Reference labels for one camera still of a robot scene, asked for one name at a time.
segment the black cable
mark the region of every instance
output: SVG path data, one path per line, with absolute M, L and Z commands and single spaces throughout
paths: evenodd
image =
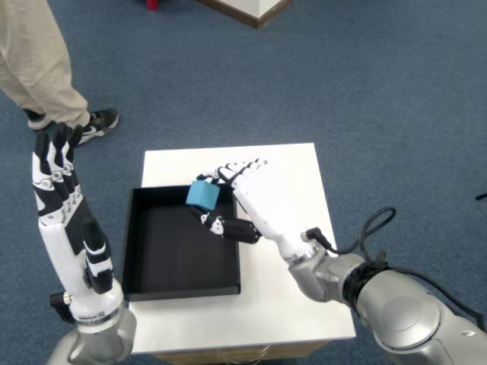
M 371 224 L 387 211 L 390 211 L 389 217 L 381 221 L 378 225 L 376 225 L 371 230 L 368 230 Z M 377 232 L 380 228 L 382 228 L 383 226 L 391 222 L 395 215 L 396 215 L 396 209 L 394 207 L 385 207 L 373 213 L 365 222 L 364 226 L 360 231 L 360 236 L 358 237 L 358 243 L 360 245 L 360 251 L 364 255 L 364 259 L 366 262 L 371 262 L 372 260 L 367 254 L 367 250 L 365 249 L 365 237 L 370 236 L 374 232 Z
M 423 281 L 426 281 L 427 283 L 431 284 L 433 287 L 437 288 L 446 298 L 448 298 L 449 301 L 451 301 L 453 304 L 455 304 L 458 308 L 460 308 L 462 311 L 465 313 L 471 315 L 477 320 L 477 326 L 486 332 L 485 330 L 485 323 L 484 323 L 484 315 L 476 312 L 472 308 L 469 308 L 462 302 L 460 302 L 456 297 L 453 296 L 452 293 L 450 293 L 448 290 L 446 290 L 442 285 L 440 285 L 437 281 L 431 279 L 430 277 L 417 272 L 415 270 L 412 270 L 411 268 L 391 268 L 394 271 L 400 272 L 401 274 L 407 274 L 411 276 L 416 276 L 417 278 L 422 279 Z
M 384 219 L 378 225 L 372 227 L 370 230 L 367 230 L 367 228 L 371 225 L 371 223 L 386 211 L 391 212 L 390 216 Z M 329 240 L 327 240 L 326 237 L 321 233 L 320 228 L 312 228 L 310 230 L 307 230 L 306 236 L 309 240 L 316 240 L 321 246 L 323 246 L 325 249 L 327 249 L 330 252 L 333 252 L 337 255 L 345 255 L 347 253 L 354 251 L 359 246 L 361 239 L 363 241 L 365 237 L 369 237 L 371 234 L 376 233 L 380 228 L 382 228 L 383 226 L 391 222 L 395 215 L 396 215 L 396 209 L 393 207 L 385 207 L 380 209 L 376 213 L 374 213 L 374 215 L 370 217 L 367 220 L 367 222 L 365 222 L 365 225 L 367 226 L 365 227 L 364 225 L 364 227 L 366 229 L 364 230 L 364 227 L 362 227 L 361 236 L 357 238 L 355 242 L 346 249 L 334 249 L 332 247 L 332 244 L 329 242 Z

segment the red object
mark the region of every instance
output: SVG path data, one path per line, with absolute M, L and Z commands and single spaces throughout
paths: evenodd
M 151 11 L 158 9 L 158 0 L 145 0 L 145 4 L 147 4 L 147 9 Z

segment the khaki pants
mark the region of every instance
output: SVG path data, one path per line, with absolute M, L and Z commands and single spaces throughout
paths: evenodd
M 0 0 L 0 88 L 21 108 L 87 125 L 68 50 L 47 0 Z

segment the robot forearm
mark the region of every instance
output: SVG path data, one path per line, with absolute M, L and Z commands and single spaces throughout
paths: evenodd
M 487 334 L 406 275 L 358 255 L 329 257 L 322 249 L 291 263 L 289 271 L 307 297 L 355 310 L 399 365 L 480 365 L 487 359 Z

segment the wooden base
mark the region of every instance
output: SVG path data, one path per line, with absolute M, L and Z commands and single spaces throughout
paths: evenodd
M 304 357 L 325 346 L 328 342 L 306 344 L 278 344 L 271 346 L 252 346 L 250 348 L 229 348 L 207 351 L 154 354 L 158 359 L 175 365 L 203 365 L 208 363 L 253 363 L 258 360 Z
M 271 19 L 273 19 L 277 14 L 286 9 L 291 5 L 292 0 L 281 0 L 278 4 L 267 11 L 262 17 L 254 17 L 250 14 L 244 13 L 243 11 L 234 8 L 228 4 L 220 2 L 219 0 L 196 0 L 204 5 L 209 6 L 221 13 L 228 15 L 246 25 L 250 25 L 256 29 L 264 28 Z

